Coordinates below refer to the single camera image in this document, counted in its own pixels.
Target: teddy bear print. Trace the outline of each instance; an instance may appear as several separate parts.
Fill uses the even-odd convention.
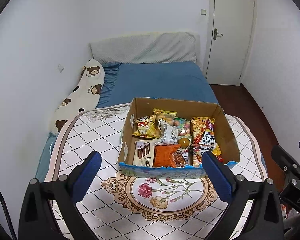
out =
[[[79,86],[76,86],[76,88],[71,93],[76,92],[78,88]]]
[[[100,92],[101,92],[101,84],[95,85],[91,89],[91,93],[93,95],[100,94]]]
[[[60,106],[66,106],[67,104],[69,104],[71,102],[71,98],[66,98],[65,100],[63,100],[62,104]]]
[[[61,131],[61,128],[65,125],[68,120],[56,120],[56,127],[58,128],[58,132]]]
[[[100,71],[100,67],[96,66],[96,67],[88,67],[87,71],[89,72],[90,75],[95,75],[98,74]]]
[[[82,76],[83,76],[83,74],[84,74],[85,71],[86,71],[86,66],[83,66],[83,70],[81,71],[81,76],[80,76],[80,78],[82,78]]]

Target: white door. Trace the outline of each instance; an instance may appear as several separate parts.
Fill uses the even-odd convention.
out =
[[[248,54],[254,0],[215,0],[210,58],[206,78],[210,84],[239,85]]]

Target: door handle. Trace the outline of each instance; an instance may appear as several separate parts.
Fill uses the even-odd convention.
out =
[[[213,32],[213,40],[214,41],[217,39],[217,35],[222,35],[223,36],[222,33],[218,33],[218,29],[216,28],[216,29],[214,29],[214,32]]]

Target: dotted diamond pattern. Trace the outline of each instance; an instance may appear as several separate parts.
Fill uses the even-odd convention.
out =
[[[204,239],[217,223],[227,204],[219,198],[201,212],[195,212],[188,220],[147,221],[141,214],[131,213],[121,204],[114,202],[113,195],[101,187],[101,182],[115,177],[120,170],[117,157],[120,146],[120,131],[128,110],[113,117],[90,122],[81,116],[73,126],[62,153],[59,175],[69,174],[81,164],[92,150],[100,152],[102,165],[84,199],[76,206],[99,239]],[[227,115],[230,127],[237,139],[240,162],[232,168],[234,174],[242,174],[247,179],[261,181],[249,136],[240,123]],[[248,201],[230,239],[237,237],[247,219],[252,206]],[[53,212],[65,237],[73,239],[67,228],[57,203],[53,202]]]

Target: cardboard box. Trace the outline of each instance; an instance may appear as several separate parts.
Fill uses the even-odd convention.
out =
[[[215,119],[214,134],[219,144],[225,165],[232,168],[240,161],[240,152],[237,141],[224,115],[222,108],[213,103],[173,100],[163,98],[134,98],[122,132],[122,144],[118,157],[118,163],[122,172],[131,177],[158,178],[158,179],[195,179],[203,178],[206,172],[202,167],[186,168],[153,168],[133,166],[135,153],[135,141],[141,137],[132,136],[137,130],[134,121],[146,115],[152,115],[153,109],[176,111],[177,117],[190,120],[192,117],[212,117]]]

